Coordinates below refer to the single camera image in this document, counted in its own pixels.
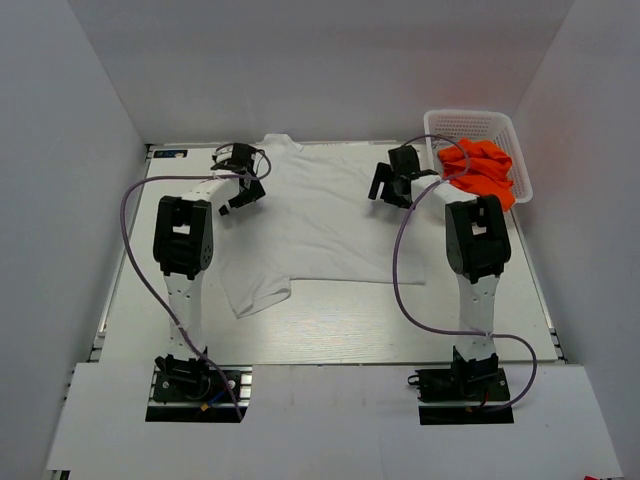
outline white enclosure wall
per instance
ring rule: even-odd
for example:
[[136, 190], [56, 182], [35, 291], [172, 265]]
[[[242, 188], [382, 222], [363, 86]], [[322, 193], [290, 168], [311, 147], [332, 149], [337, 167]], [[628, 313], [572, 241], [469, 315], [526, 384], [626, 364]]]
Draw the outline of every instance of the white enclosure wall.
[[404, 138], [513, 113], [573, 0], [70, 0], [147, 143]]
[[535, 191], [518, 210], [524, 232], [630, 479], [640, 478], [639, 88], [640, 4], [578, 0], [514, 118]]
[[65, 0], [0, 14], [0, 478], [40, 479], [145, 149]]

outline orange garment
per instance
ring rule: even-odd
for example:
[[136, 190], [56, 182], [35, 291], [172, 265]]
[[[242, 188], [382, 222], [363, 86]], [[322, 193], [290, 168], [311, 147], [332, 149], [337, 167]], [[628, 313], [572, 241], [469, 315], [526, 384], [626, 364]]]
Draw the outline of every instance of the orange garment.
[[[466, 175], [451, 180], [451, 184], [476, 195], [495, 195], [500, 199], [502, 210], [509, 210], [516, 201], [511, 193], [513, 181], [507, 178], [513, 164], [511, 157], [489, 140], [472, 142], [463, 138], [458, 143], [469, 155], [471, 168]], [[462, 172], [466, 166], [464, 155], [457, 147], [440, 150], [438, 157], [445, 178]]]

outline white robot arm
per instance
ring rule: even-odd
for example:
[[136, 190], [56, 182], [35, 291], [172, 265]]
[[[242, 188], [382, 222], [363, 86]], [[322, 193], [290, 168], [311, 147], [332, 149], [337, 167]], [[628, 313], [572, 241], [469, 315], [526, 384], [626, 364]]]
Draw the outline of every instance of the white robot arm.
[[444, 385], [448, 380], [439, 379], [430, 387], [434, 387], [431, 390], [454, 389], [462, 397], [474, 396], [502, 374], [491, 337], [496, 288], [504, 264], [511, 256], [500, 202], [494, 196], [478, 197], [443, 183], [433, 170], [420, 170], [417, 152], [409, 145], [390, 150], [389, 160], [389, 164], [378, 164], [369, 192], [372, 200], [383, 184], [380, 195], [383, 201], [409, 208], [412, 198], [439, 183], [417, 208], [445, 221], [447, 259], [457, 275], [459, 287], [458, 330], [485, 335], [458, 335], [450, 375], [446, 375], [451, 385]]
[[[257, 150], [234, 144], [231, 157], [217, 159], [216, 173], [255, 177], [253, 164]], [[153, 255], [160, 264], [167, 285], [169, 305], [180, 320], [169, 322], [169, 354], [177, 358], [195, 357], [185, 343], [183, 328], [200, 352], [207, 345], [202, 334], [202, 279], [213, 258], [213, 215], [229, 213], [265, 195], [260, 182], [246, 178], [213, 178], [196, 185], [180, 197], [165, 196], [158, 205]]]

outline laundry basket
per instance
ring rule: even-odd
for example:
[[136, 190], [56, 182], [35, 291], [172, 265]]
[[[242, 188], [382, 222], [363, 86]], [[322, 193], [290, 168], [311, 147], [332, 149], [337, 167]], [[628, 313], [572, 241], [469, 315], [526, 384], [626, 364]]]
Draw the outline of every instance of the laundry basket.
[[[520, 144], [511, 119], [504, 113], [475, 110], [430, 110], [424, 116], [425, 133], [438, 133], [458, 141], [491, 140], [504, 150], [513, 160], [509, 170], [509, 180], [513, 180], [511, 193], [516, 203], [526, 203], [533, 197], [527, 167], [524, 164]], [[437, 152], [450, 147], [446, 141], [427, 139], [427, 159], [430, 165], [442, 173], [442, 164]]]

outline purple cable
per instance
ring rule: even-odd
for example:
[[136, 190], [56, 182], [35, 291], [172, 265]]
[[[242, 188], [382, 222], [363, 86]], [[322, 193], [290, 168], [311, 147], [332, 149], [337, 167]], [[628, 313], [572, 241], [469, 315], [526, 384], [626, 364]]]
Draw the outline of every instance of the purple cable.
[[404, 316], [407, 317], [407, 320], [409, 320], [416, 327], [418, 327], [418, 328], [420, 328], [422, 330], [426, 330], [427, 332], [431, 332], [431, 333], [437, 333], [438, 335], [476, 336], [476, 337], [484, 337], [484, 336], [489, 335], [491, 338], [507, 338], [507, 339], [511, 339], [511, 340], [516, 340], [516, 341], [522, 343], [525, 347], [527, 347], [527, 349], [529, 350], [529, 353], [531, 354], [531, 359], [532, 359], [532, 362], [533, 362], [533, 366], [532, 366], [532, 369], [531, 369], [531, 377], [529, 378], [529, 381], [527, 382], [527, 385], [524, 387], [522, 392], [520, 392], [520, 394], [517, 397], [515, 397], [513, 400], [510, 400], [507, 403], [504, 403], [502, 405], [498, 405], [496, 407], [485, 408], [485, 410], [487, 410], [487, 411], [502, 410], [502, 409], [508, 408], [508, 407], [514, 405], [515, 403], [519, 402], [527, 393], [529, 393], [529, 390], [531, 390], [531, 387], [533, 386], [533, 382], [534, 382], [534, 380], [536, 378], [536, 374], [538, 372], [538, 357], [536, 356], [536, 352], [533, 349], [533, 347], [531, 346], [531, 344], [529, 342], [527, 342], [524, 338], [519, 337], [517, 335], [512, 335], [510, 333], [490, 333], [490, 332], [479, 332], [479, 331], [475, 331], [475, 330], [444, 330], [444, 329], [441, 329], [441, 328], [428, 327], [427, 325], [423, 325], [422, 323], [420, 323], [418, 320], [416, 320], [415, 318], [413, 318], [411, 316], [411, 314], [409, 313], [409, 311], [405, 307], [404, 303], [402, 302], [402, 298], [400, 297], [400, 285], [398, 284], [398, 254], [400, 252], [400, 242], [402, 241], [402, 235], [404, 233], [405, 228], [407, 228], [407, 224], [409, 223], [409, 218], [411, 218], [411, 214], [416, 209], [418, 203], [420, 203], [420, 201], [424, 197], [426, 197], [429, 194], [429, 192], [433, 191], [438, 185], [441, 185], [442, 183], [444, 183], [446, 181], [450, 181], [450, 180], [453, 180], [455, 178], [461, 177], [462, 175], [465, 175], [469, 171], [469, 168], [471, 167], [471, 159], [467, 155], [467, 152], [460, 145], [458, 145], [456, 142], [454, 142], [453, 140], [451, 140], [451, 139], [449, 139], [449, 138], [447, 138], [445, 136], [442, 136], [442, 135], [436, 135], [436, 134], [420, 135], [419, 137], [412, 138], [408, 142], [405, 142], [403, 144], [403, 146], [409, 145], [410, 143], [415, 142], [416, 140], [421, 140], [423, 138], [436, 138], [436, 139], [445, 140], [445, 141], [451, 143], [453, 146], [457, 147], [464, 154], [464, 158], [465, 158], [465, 161], [466, 161], [466, 166], [465, 166], [465, 168], [464, 168], [464, 170], [462, 172], [457, 173], [455, 175], [451, 175], [451, 176], [447, 177], [446, 179], [441, 179], [441, 180], [429, 185], [422, 192], [420, 192], [420, 194], [416, 197], [416, 199], [413, 201], [413, 203], [411, 204], [411, 206], [407, 210], [407, 213], [405, 214], [404, 218], [402, 219], [402, 223], [400, 224], [400, 229], [398, 230], [398, 235], [396, 237], [395, 245], [393, 246], [393, 264], [392, 264], [393, 291], [395, 293], [396, 301], [398, 302], [398, 307], [400, 307], [400, 310], [402, 311]]
[[233, 403], [233, 406], [236, 409], [236, 413], [238, 414], [238, 419], [240, 421], [242, 421], [242, 412], [240, 411], [240, 405], [238, 405], [238, 399], [236, 398], [235, 394], [233, 393], [233, 389], [231, 389], [229, 387], [229, 381], [227, 380], [226, 375], [224, 374], [222, 369], [213, 360], [211, 360], [204, 352], [201, 352], [200, 350], [198, 350], [198, 348], [191, 341], [191, 338], [189, 338], [189, 334], [187, 333], [187, 331], [184, 330], [180, 326], [180, 319], [178, 318], [178, 316], [173, 312], [173, 310], [171, 310], [171, 307], [169, 306], [169, 304], [164, 301], [164, 299], [160, 296], [158, 291], [155, 288], [153, 288], [153, 286], [151, 285], [149, 280], [147, 280], [147, 277], [144, 275], [144, 273], [140, 269], [140, 265], [138, 265], [138, 261], [135, 259], [135, 256], [133, 255], [133, 250], [131, 249], [131, 242], [129, 241], [129, 234], [127, 233], [126, 211], [127, 211], [127, 201], [129, 199], [129, 197], [131, 196], [131, 194], [137, 188], [139, 188], [142, 185], [144, 185], [145, 183], [149, 183], [149, 182], [156, 182], [156, 181], [159, 181], [159, 180], [213, 180], [214, 178], [219, 178], [219, 179], [223, 179], [223, 180], [224, 179], [230, 179], [230, 178], [244, 178], [244, 179], [247, 179], [247, 180], [262, 180], [263, 178], [267, 177], [271, 173], [271, 160], [264, 153], [264, 150], [258, 150], [258, 151], [260, 152], [262, 157], [267, 162], [268, 168], [267, 168], [267, 171], [264, 173], [264, 175], [260, 175], [260, 176], [254, 177], [252, 175], [239, 175], [239, 174], [236, 174], [236, 173], [230, 173], [230, 174], [216, 175], [215, 177], [212, 176], [212, 175], [208, 175], [208, 176], [204, 176], [204, 175], [196, 175], [196, 176], [191, 176], [191, 175], [163, 175], [163, 176], [158, 176], [158, 177], [148, 177], [148, 178], [143, 178], [142, 180], [139, 180], [136, 183], [134, 183], [133, 185], [131, 185], [127, 189], [127, 191], [124, 193], [124, 195], [122, 196], [122, 202], [120, 203], [120, 232], [122, 233], [122, 240], [124, 242], [124, 249], [125, 249], [125, 252], [127, 253], [127, 257], [129, 258], [129, 261], [131, 262], [131, 266], [133, 267], [134, 271], [136, 272], [136, 274], [140, 278], [140, 281], [143, 283], [143, 285], [145, 287], [147, 287], [147, 290], [149, 290], [151, 295], [153, 295], [154, 298], [158, 301], [158, 303], [160, 303], [160, 305], [162, 305], [162, 308], [164, 308], [167, 311], [167, 313], [169, 314], [169, 317], [171, 317], [171, 320], [173, 320], [173, 323], [175, 323], [176, 326], [178, 327], [178, 330], [180, 330], [180, 334], [182, 335], [182, 338], [184, 339], [185, 343], [189, 346], [191, 351], [196, 355], [197, 358], [201, 358], [208, 365], [212, 366], [216, 370], [216, 372], [218, 372], [218, 374], [220, 375], [220, 378], [222, 378], [222, 381], [224, 382], [225, 388], [229, 392], [229, 396], [231, 397], [231, 402]]

